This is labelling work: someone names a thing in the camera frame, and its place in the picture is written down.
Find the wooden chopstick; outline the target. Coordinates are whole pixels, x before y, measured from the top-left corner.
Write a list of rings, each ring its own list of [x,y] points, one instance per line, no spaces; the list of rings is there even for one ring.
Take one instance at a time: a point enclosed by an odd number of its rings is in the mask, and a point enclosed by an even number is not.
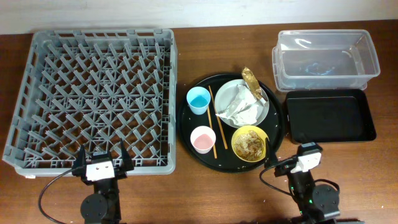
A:
[[[214,96],[213,96],[213,92],[212,92],[211,86],[209,85],[208,88],[209,88],[209,92],[210,92],[210,96],[211,96],[211,100],[212,100],[212,103],[213,103],[215,114],[217,114],[217,110],[216,110],[216,107],[215,107],[215,99],[214,99]],[[228,149],[228,144],[227,144],[225,136],[224,136],[223,126],[221,124],[220,117],[218,117],[216,115],[216,119],[217,119],[218,126],[219,126],[219,129],[220,129],[220,133],[221,133],[221,137],[222,137],[222,140],[223,140],[224,148],[227,150]]]
[[[210,114],[210,107],[207,107],[207,115],[208,115],[208,121],[209,121],[209,126],[211,129],[211,133],[210,133],[210,138],[213,141],[213,154],[214,154],[214,158],[217,159],[218,155],[217,155],[217,151],[216,151],[216,146],[215,146],[215,142],[216,142],[216,134],[213,130],[213,125],[212,125],[212,120],[211,120],[211,114]]]

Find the pink plastic cup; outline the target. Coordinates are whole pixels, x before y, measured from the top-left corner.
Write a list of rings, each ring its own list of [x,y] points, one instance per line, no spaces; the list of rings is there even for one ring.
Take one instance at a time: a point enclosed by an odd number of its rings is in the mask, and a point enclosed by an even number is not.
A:
[[[190,142],[199,154],[206,154],[212,149],[213,141],[210,133],[211,129],[208,126],[199,126],[191,132]]]

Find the grey round plate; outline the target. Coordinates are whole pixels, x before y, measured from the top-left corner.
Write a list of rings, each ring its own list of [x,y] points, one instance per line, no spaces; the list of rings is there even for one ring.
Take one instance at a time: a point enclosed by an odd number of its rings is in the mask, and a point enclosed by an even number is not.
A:
[[[215,110],[217,112],[224,112],[233,102],[235,96],[239,93],[239,85],[247,86],[243,79],[228,81],[221,86],[215,96]],[[259,100],[255,102],[254,105],[257,105],[257,112],[255,113],[256,121],[252,124],[254,126],[259,125],[265,120],[271,106],[271,100],[267,93],[263,89],[261,89],[261,91],[261,95],[266,100],[266,104],[263,105]]]

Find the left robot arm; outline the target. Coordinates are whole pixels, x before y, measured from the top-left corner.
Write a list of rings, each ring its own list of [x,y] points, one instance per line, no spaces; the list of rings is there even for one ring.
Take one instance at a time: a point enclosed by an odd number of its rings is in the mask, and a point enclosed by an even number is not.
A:
[[[72,165],[72,175],[80,177],[86,185],[92,185],[94,193],[81,203],[80,213],[85,223],[119,223],[121,207],[118,180],[125,179],[127,172],[134,169],[132,159],[124,142],[120,141],[122,164],[113,166],[109,151],[96,152],[91,156],[91,163],[86,162],[85,148],[80,147],[78,157]]]

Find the white napkin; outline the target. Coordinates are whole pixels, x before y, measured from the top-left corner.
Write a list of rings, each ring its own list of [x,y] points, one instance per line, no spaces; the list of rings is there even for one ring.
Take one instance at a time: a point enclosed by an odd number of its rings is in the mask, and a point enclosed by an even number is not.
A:
[[[233,102],[224,112],[217,112],[222,121],[233,127],[252,125],[257,112],[257,105],[254,105],[257,98],[251,93],[247,86],[239,85],[239,93]]]

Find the blue plastic cup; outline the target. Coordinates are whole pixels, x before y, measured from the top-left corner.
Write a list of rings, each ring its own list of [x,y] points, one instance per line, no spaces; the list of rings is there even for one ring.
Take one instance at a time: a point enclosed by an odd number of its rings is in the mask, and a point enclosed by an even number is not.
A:
[[[207,111],[211,96],[206,88],[196,86],[188,91],[186,99],[192,113],[201,115]]]

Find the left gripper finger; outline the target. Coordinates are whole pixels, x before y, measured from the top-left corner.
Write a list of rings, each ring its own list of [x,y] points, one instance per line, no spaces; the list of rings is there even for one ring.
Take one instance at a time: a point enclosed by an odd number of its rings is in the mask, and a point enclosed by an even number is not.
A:
[[[84,145],[80,146],[78,157],[75,160],[75,167],[84,167],[86,165],[86,152]]]
[[[132,159],[124,146],[123,140],[120,140],[120,148],[121,148],[121,154],[122,154],[122,160],[123,160],[123,165],[121,166],[121,168],[126,172],[130,171],[130,170],[134,170],[134,165],[132,163]]]

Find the food scraps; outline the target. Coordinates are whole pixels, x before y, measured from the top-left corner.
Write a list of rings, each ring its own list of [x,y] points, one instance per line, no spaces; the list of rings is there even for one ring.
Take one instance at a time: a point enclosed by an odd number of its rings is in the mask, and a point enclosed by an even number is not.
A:
[[[240,158],[246,161],[256,161],[261,158],[264,143],[255,131],[249,130],[236,138],[234,146]]]

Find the gold foil wrapper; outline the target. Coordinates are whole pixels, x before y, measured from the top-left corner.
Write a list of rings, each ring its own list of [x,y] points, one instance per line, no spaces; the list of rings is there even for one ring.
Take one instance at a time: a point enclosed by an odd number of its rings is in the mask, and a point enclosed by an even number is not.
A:
[[[243,80],[246,82],[249,90],[251,93],[264,105],[267,103],[267,100],[262,96],[262,88],[259,85],[258,80],[254,76],[253,72],[247,68],[244,67],[241,75],[243,77]]]

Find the yellow bowl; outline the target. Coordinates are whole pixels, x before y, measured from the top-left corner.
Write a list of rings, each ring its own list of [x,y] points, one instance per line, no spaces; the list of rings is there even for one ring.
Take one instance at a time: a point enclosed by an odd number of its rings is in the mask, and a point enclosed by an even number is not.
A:
[[[257,126],[238,128],[231,139],[235,155],[245,162],[259,162],[266,157],[268,135]]]

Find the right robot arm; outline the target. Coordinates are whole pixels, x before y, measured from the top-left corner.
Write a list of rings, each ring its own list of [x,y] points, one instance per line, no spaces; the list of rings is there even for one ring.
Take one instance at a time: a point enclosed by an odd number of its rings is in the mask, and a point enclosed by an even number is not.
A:
[[[294,200],[300,216],[289,219],[289,223],[336,223],[340,216],[340,187],[326,180],[315,180],[310,172],[320,164],[323,149],[315,142],[299,145],[296,155],[279,161],[271,152],[271,144],[265,140],[266,156],[264,170],[259,178],[266,186],[286,194]],[[267,183],[262,175],[274,169],[276,177],[286,176],[289,190],[286,192]]]

